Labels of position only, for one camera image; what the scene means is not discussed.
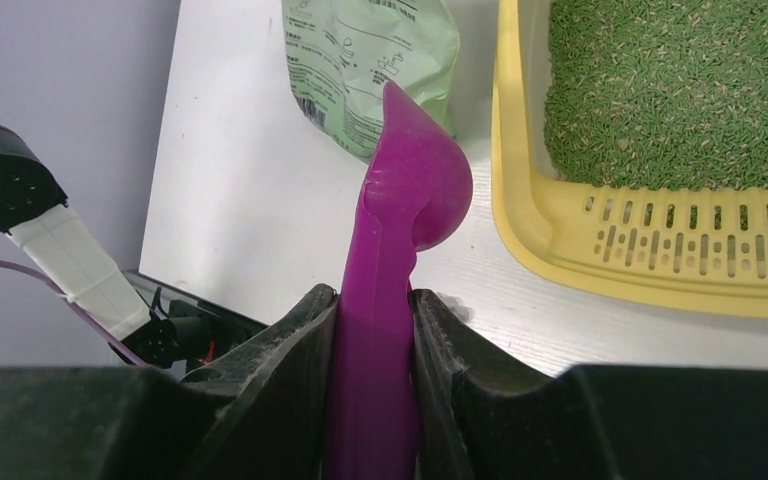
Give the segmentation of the green cat litter bag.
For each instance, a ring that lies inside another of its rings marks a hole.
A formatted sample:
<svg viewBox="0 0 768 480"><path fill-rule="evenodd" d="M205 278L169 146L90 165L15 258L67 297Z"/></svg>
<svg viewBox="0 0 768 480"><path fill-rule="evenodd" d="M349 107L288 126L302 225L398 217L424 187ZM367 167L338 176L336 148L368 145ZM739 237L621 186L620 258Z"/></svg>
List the green cat litter bag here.
<svg viewBox="0 0 768 480"><path fill-rule="evenodd" d="M460 34L440 0L293 0L282 4L292 95L304 116L363 162L395 82L449 134Z"/></svg>

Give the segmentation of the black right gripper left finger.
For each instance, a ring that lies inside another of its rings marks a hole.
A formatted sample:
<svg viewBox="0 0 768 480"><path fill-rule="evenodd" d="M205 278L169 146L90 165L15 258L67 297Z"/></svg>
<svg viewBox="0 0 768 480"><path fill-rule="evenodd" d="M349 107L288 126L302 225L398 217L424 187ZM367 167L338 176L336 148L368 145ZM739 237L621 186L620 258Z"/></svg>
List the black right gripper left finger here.
<svg viewBox="0 0 768 480"><path fill-rule="evenodd" d="M314 286L182 379L155 368L0 368L0 479L315 479L336 319Z"/></svg>

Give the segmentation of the yellow litter box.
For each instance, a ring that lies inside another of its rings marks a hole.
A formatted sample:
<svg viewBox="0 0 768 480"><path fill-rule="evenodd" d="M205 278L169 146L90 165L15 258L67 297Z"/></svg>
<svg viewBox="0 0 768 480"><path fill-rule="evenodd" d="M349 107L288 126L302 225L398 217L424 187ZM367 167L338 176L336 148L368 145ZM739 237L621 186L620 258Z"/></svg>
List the yellow litter box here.
<svg viewBox="0 0 768 480"><path fill-rule="evenodd" d="M545 147L546 1L498 7L492 208L511 255L561 285L646 305L768 318L768 190L596 188Z"/></svg>

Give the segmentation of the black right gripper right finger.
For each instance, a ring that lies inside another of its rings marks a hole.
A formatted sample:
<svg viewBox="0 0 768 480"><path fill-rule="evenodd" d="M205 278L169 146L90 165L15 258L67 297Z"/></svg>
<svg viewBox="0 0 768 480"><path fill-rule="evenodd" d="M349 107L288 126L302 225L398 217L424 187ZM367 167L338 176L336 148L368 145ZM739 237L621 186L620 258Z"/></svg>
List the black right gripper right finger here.
<svg viewBox="0 0 768 480"><path fill-rule="evenodd" d="M768 370L520 362L413 292L424 479L768 479Z"/></svg>

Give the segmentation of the magenta plastic scoop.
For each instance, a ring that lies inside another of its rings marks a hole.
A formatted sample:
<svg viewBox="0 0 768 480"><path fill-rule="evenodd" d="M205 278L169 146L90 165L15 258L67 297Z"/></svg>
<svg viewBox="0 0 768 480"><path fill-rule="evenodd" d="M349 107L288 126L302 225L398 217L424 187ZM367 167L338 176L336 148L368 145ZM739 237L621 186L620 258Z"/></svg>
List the magenta plastic scoop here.
<svg viewBox="0 0 768 480"><path fill-rule="evenodd" d="M368 165L337 305L323 475L410 479L420 439L411 383L410 277L420 252L449 238L472 201L456 141L394 82Z"/></svg>

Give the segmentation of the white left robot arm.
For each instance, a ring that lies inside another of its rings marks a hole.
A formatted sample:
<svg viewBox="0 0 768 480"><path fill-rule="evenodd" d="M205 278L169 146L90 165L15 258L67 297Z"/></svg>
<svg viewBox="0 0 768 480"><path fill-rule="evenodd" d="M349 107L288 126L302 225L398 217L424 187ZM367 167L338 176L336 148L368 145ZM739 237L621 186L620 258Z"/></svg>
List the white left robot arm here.
<svg viewBox="0 0 768 480"><path fill-rule="evenodd" d="M1 125L0 234L36 265L0 260L0 268L45 283L125 362L168 369L180 360L173 324L137 293L48 168Z"/></svg>

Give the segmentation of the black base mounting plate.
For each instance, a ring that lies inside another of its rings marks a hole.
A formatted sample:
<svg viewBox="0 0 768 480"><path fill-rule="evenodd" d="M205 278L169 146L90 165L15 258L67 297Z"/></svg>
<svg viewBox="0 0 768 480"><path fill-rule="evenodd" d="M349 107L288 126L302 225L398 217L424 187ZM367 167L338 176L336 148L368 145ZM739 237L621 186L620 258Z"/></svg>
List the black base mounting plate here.
<svg viewBox="0 0 768 480"><path fill-rule="evenodd" d="M150 311L149 323L124 341L145 363L181 378L207 366L267 325L136 270L124 273Z"/></svg>

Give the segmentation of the green litter in box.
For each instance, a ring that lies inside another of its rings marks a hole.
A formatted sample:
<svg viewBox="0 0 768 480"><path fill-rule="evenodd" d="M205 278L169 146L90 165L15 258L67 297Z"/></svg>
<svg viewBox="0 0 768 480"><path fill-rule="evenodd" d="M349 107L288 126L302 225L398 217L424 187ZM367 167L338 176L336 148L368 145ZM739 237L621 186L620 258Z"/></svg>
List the green litter in box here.
<svg viewBox="0 0 768 480"><path fill-rule="evenodd" d="M564 180L768 189L768 1L555 1L548 45Z"/></svg>

